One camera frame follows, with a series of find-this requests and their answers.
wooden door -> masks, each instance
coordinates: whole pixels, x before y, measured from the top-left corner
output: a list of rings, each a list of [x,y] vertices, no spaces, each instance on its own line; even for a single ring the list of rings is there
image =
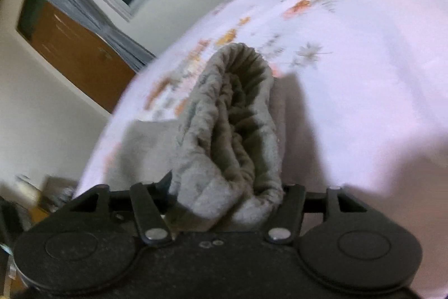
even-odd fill
[[[100,37],[45,3],[31,45],[62,75],[112,112],[134,71]]]

bed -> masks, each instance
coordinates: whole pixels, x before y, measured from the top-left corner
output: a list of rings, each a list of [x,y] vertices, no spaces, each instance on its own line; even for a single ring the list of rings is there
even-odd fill
[[[129,123],[175,119],[210,56],[243,42],[287,89],[282,180],[346,186],[406,227],[424,250],[413,289],[443,299],[447,29],[448,0],[226,0],[130,83],[78,194],[107,183]]]

